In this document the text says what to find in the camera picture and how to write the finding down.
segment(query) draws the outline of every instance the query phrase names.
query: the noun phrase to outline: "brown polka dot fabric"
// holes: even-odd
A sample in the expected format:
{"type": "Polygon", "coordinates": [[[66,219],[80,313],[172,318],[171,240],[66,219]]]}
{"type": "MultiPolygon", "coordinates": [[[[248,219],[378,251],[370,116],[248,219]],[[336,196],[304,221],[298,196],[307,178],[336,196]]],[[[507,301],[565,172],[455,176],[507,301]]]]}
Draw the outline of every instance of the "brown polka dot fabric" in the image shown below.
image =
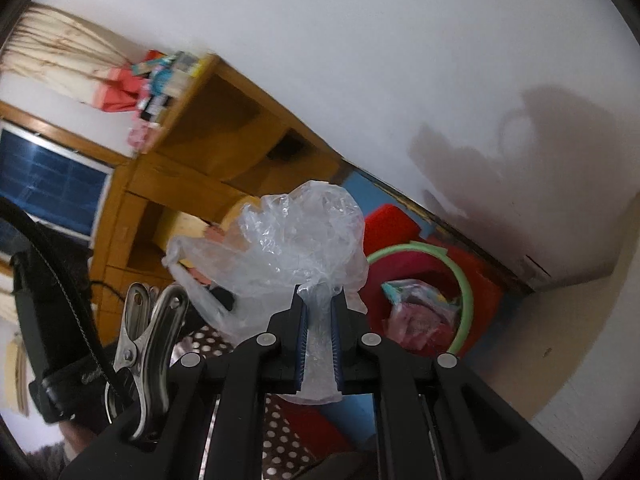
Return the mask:
{"type": "MultiPolygon", "coordinates": [[[[203,326],[194,332],[193,351],[204,357],[221,356],[233,351],[233,347],[210,326],[203,326]]],[[[315,462],[309,450],[300,442],[299,436],[289,427],[289,421],[282,416],[278,396],[267,394],[264,407],[264,434],[262,442],[262,476],[265,480],[288,480],[315,462]]],[[[210,433],[205,455],[209,452],[210,433]]],[[[200,478],[204,478],[204,465],[200,478]]]]}

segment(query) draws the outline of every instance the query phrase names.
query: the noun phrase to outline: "black cable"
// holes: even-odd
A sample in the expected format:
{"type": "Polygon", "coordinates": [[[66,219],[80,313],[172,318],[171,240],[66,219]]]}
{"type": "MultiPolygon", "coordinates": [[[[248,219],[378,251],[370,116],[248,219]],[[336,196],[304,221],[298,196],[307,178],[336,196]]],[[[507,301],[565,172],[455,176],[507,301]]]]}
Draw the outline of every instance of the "black cable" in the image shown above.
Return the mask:
{"type": "Polygon", "coordinates": [[[109,283],[106,283],[103,280],[91,280],[91,284],[103,286],[107,290],[111,291],[114,296],[117,296],[122,303],[125,303],[124,296],[120,294],[114,286],[109,285],[109,283]]]}
{"type": "Polygon", "coordinates": [[[95,328],[94,320],[89,311],[82,307],[82,297],[71,279],[71,276],[58,258],[49,239],[42,233],[36,222],[34,222],[22,209],[5,197],[0,196],[0,219],[5,220],[18,229],[21,234],[30,241],[33,248],[40,255],[49,271],[62,290],[69,308],[76,318],[76,323],[86,343],[89,353],[94,358],[98,370],[104,375],[107,382],[111,384],[114,391],[125,404],[129,404],[131,399],[122,381],[116,376],[113,367],[108,361],[98,332],[95,328]]]}

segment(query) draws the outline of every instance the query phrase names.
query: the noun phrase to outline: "silver clip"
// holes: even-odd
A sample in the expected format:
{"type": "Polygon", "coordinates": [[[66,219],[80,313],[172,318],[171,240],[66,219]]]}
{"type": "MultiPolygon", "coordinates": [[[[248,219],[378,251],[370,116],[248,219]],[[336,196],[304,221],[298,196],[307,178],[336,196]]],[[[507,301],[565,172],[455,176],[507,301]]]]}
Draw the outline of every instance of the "silver clip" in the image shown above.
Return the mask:
{"type": "MultiPolygon", "coordinates": [[[[157,288],[147,290],[141,283],[133,283],[127,291],[113,369],[118,373],[128,368],[125,387],[132,394],[137,391],[140,400],[140,421],[132,440],[152,440],[169,410],[167,371],[188,305],[187,293],[177,283],[159,296],[157,288]]],[[[123,412],[123,403],[108,384],[104,400],[112,422],[123,412]]]]}

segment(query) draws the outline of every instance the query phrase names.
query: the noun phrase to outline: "clear plastic bag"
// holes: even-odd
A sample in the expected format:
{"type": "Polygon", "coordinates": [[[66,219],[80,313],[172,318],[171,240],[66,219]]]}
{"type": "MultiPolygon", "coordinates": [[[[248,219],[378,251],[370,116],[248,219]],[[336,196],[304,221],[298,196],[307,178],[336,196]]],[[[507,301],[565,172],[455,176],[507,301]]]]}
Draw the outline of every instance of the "clear plastic bag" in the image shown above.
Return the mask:
{"type": "Polygon", "coordinates": [[[264,332],[272,314],[290,307],[300,285],[309,324],[302,390],[291,400],[321,404],[340,399],[330,300],[344,288],[348,306],[366,312],[357,294],[369,269],[363,234],[362,212],[345,189],[309,181],[288,195],[263,196],[260,208],[246,205],[222,243],[172,238],[163,262],[200,315],[233,344],[264,332]],[[178,264],[182,258],[236,295],[231,312],[178,264]]]}
{"type": "Polygon", "coordinates": [[[460,322],[460,298],[448,301],[434,286],[421,280],[394,280],[382,284],[393,304],[385,335],[403,348],[429,355],[446,352],[460,322]]]}

